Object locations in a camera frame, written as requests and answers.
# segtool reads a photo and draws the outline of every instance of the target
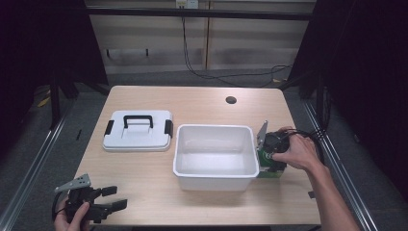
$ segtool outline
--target wall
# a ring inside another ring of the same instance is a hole
[[[175,8],[174,0],[88,0],[86,4]],[[314,5],[313,0],[199,1],[199,9],[281,13],[311,13]],[[160,50],[175,58],[170,61],[173,66],[186,69],[181,18],[116,15],[91,15],[90,18],[101,50],[116,50],[116,57],[121,56],[120,59],[123,59],[123,50]],[[271,67],[293,62],[307,25],[306,21],[186,18],[186,37],[189,53],[195,60],[193,66],[197,69]],[[147,65],[146,60],[140,59],[134,64]]]

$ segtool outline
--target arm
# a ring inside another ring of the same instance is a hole
[[[276,153],[272,158],[306,171],[315,192],[321,229],[359,230],[333,182],[329,169],[320,162],[314,143],[300,135],[290,136],[290,143],[288,151]]]

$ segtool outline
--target white lid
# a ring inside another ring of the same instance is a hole
[[[107,151],[166,151],[172,137],[169,111],[116,111],[108,123]]]

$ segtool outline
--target wrist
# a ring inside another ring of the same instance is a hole
[[[321,162],[315,162],[314,164],[310,164],[305,168],[306,173],[309,177],[317,177],[320,175],[330,174],[329,168],[326,167]]]

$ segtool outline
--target plastic container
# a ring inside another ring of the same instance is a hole
[[[191,191],[245,191],[259,174],[247,126],[184,124],[177,129],[173,171]]]

